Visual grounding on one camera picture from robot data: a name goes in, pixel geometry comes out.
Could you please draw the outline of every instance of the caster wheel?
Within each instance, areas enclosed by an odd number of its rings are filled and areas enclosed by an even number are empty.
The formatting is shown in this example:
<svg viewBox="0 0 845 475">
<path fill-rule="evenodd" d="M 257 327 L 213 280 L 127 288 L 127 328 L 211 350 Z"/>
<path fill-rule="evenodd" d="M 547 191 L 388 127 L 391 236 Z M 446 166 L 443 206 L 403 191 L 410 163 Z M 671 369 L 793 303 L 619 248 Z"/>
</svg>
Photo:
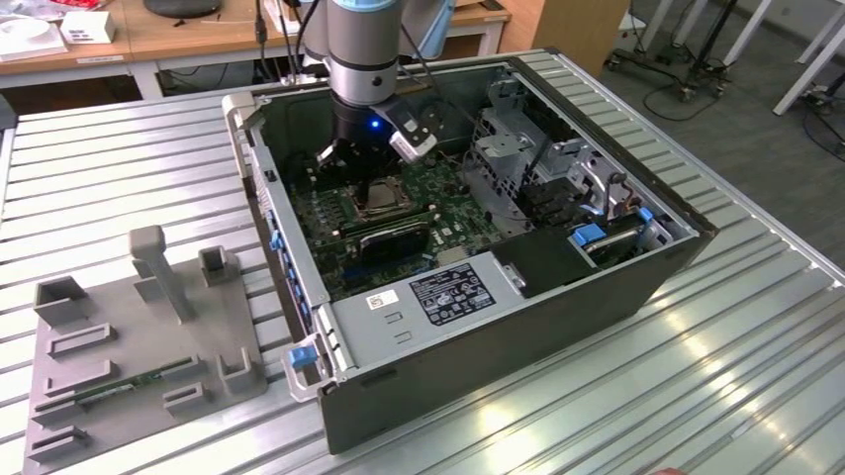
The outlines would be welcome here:
<svg viewBox="0 0 845 475">
<path fill-rule="evenodd" d="M 610 71 L 618 70 L 619 64 L 622 64 L 622 58 L 614 54 L 613 56 L 610 56 L 610 59 L 607 60 L 607 70 Z"/>
<path fill-rule="evenodd" d="M 681 89 L 681 102 L 687 103 L 695 98 L 694 89 Z"/>
<path fill-rule="evenodd" d="M 833 104 L 821 104 L 819 106 L 813 106 L 815 108 L 815 112 L 818 112 L 822 116 L 829 116 L 833 114 Z"/>
</svg>

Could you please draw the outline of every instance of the wooden desk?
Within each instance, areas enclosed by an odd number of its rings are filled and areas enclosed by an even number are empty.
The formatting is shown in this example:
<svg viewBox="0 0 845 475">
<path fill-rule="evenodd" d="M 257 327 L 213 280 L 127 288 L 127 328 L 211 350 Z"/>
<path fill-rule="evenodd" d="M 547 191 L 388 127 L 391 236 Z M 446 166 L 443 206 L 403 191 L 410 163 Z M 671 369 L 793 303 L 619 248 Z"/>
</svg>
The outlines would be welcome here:
<svg viewBox="0 0 845 475">
<path fill-rule="evenodd" d="M 115 0 L 108 10 L 119 21 L 112 45 L 71 46 L 65 54 L 0 64 L 0 89 L 129 74 L 144 99 L 156 99 L 164 95 L 157 79 L 160 71 L 259 58 L 255 0 L 223 0 L 219 19 L 213 14 L 185 20 L 179 27 L 173 26 L 176 20 L 147 11 L 143 0 Z M 448 36 L 480 36 L 478 54 L 492 54 L 510 18 L 507 11 L 491 12 L 476 4 L 468 5 L 455 12 Z M 285 56 L 285 41 L 269 20 L 267 27 L 265 56 Z M 75 62 L 80 57 L 108 55 L 123 55 L 123 59 L 100 65 Z"/>
<path fill-rule="evenodd" d="M 121 0 L 113 1 L 104 10 L 113 18 L 115 41 L 109 45 L 67 45 L 67 52 L 61 54 L 0 63 L 0 89 L 128 74 L 132 50 Z"/>
</svg>

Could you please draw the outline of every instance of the motherboard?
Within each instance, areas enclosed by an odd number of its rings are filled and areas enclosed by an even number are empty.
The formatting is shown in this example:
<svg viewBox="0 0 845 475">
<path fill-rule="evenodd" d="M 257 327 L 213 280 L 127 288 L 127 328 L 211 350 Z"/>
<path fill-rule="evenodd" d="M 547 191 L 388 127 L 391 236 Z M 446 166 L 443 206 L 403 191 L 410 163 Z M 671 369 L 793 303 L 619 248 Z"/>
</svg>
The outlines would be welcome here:
<svg viewBox="0 0 845 475">
<path fill-rule="evenodd" d="M 432 154 L 395 174 L 324 185 L 316 169 L 289 190 L 313 261 L 334 300 L 447 265 L 502 239 L 455 160 Z"/>
</svg>

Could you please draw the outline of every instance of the barcode sticker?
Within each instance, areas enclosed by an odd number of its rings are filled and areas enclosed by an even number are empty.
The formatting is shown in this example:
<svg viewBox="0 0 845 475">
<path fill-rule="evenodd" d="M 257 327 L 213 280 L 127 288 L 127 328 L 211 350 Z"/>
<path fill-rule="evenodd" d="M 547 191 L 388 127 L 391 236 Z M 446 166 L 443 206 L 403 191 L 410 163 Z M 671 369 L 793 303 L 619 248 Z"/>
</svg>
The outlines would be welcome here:
<svg viewBox="0 0 845 475">
<path fill-rule="evenodd" d="M 113 56 L 95 56 L 81 57 L 76 60 L 77 64 L 91 64 L 92 62 L 113 62 L 123 61 L 123 54 L 115 54 Z"/>
</svg>

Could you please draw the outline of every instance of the gray floor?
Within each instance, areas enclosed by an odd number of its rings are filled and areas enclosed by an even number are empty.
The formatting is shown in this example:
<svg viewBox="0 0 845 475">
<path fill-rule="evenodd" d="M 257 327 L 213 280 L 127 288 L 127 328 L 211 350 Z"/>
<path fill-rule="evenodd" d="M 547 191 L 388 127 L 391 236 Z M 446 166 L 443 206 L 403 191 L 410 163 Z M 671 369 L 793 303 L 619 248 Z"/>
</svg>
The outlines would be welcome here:
<svg viewBox="0 0 845 475">
<path fill-rule="evenodd" d="M 659 0 L 635 0 L 635 14 L 649 19 Z M 674 26 L 686 2 L 674 2 L 663 28 Z M 689 40 L 698 50 L 719 7 L 707 5 Z M 722 58 L 745 26 L 745 18 L 731 17 L 714 50 Z M 643 96 L 670 80 L 633 65 L 604 71 L 600 80 L 614 93 L 661 127 L 727 181 L 775 218 L 841 266 L 845 267 L 845 163 L 809 140 L 802 129 L 805 107 L 795 104 L 783 117 L 771 113 L 786 90 L 802 73 L 794 63 L 806 44 L 769 29 L 761 29 L 731 68 L 733 84 L 719 102 L 695 119 L 674 123 L 649 113 Z M 842 70 L 830 65 L 819 75 L 826 83 Z M 650 105 L 663 115 L 687 116 L 711 101 L 706 93 L 691 104 L 658 94 Z M 830 121 L 845 133 L 845 107 Z M 834 136 L 823 131 L 814 117 L 807 126 L 813 136 L 829 147 Z"/>
</svg>

